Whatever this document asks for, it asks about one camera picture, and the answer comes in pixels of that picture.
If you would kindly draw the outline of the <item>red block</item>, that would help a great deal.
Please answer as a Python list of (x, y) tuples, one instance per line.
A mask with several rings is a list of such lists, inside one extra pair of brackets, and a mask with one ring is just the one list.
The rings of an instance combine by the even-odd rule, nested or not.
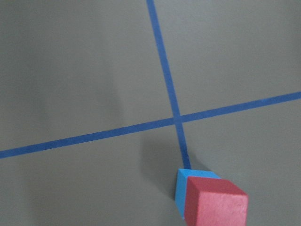
[(229, 180), (188, 177), (184, 219), (188, 226), (245, 226), (248, 201)]

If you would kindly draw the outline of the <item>blue block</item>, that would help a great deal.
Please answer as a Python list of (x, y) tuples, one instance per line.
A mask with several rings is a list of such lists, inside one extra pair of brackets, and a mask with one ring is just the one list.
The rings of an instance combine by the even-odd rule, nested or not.
[(176, 206), (179, 210), (179, 213), (180, 213), (182, 219), (184, 219), (187, 180), (188, 180), (188, 177), (190, 177), (190, 176), (220, 179), (220, 177), (212, 171), (193, 170), (193, 169), (178, 169), (178, 171), (177, 171), (177, 181), (176, 181), (176, 190), (175, 190), (175, 203), (176, 203)]

